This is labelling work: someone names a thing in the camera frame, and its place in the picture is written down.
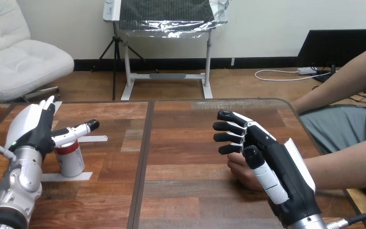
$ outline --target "tripod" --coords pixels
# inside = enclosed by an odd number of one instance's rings
[[[121,61],[121,56],[120,56],[120,48],[119,48],[119,43],[123,43],[123,40],[118,36],[117,34],[117,26],[116,23],[113,21],[113,29],[114,29],[114,36],[112,41],[110,42],[110,44],[107,46],[107,48],[104,50],[103,54],[100,56],[99,58],[99,62],[98,65],[100,65],[100,61],[103,59],[103,56],[106,54],[106,52],[109,50],[109,48],[111,47],[111,45],[114,43],[114,61],[113,61],[113,101],[116,100],[116,68],[117,68],[117,63]],[[147,63],[147,61],[139,54],[137,53],[137,51],[135,51],[134,49],[132,49],[129,45],[128,45],[128,49],[131,50],[135,55],[137,55],[141,61],[145,64],[147,64],[148,66],[150,66],[151,68],[154,68],[155,71],[157,73],[159,73],[159,70],[156,69],[155,67],[152,67],[149,63]],[[92,67],[92,72],[96,69],[96,65],[94,65]]]

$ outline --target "robotic hand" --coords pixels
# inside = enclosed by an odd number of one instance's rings
[[[222,155],[242,153],[263,189],[269,205],[288,229],[339,229],[366,219],[362,214],[326,225],[315,200],[315,183],[295,144],[284,145],[252,119],[235,112],[219,111],[214,130],[216,142],[232,142],[219,148]]]
[[[0,153],[10,160],[0,182],[0,229],[26,229],[41,196],[41,165],[55,147],[75,141],[99,127],[97,120],[51,132],[59,95],[32,104],[12,121]]]

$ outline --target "can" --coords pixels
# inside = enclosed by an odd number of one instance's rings
[[[85,169],[78,140],[55,148],[55,156],[65,177],[77,176]]]

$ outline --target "white wall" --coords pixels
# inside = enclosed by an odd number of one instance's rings
[[[98,59],[113,31],[104,0],[17,0],[32,39]],[[366,29],[366,0],[233,0],[229,22],[213,32],[213,57],[297,56],[310,29]],[[199,39],[131,38],[145,58],[204,58]],[[105,58],[113,56],[113,48]]]

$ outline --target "white chair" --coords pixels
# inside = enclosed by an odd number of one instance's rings
[[[61,49],[30,40],[30,31],[16,0],[0,0],[0,101],[31,98],[58,90],[25,95],[73,71],[71,56]]]

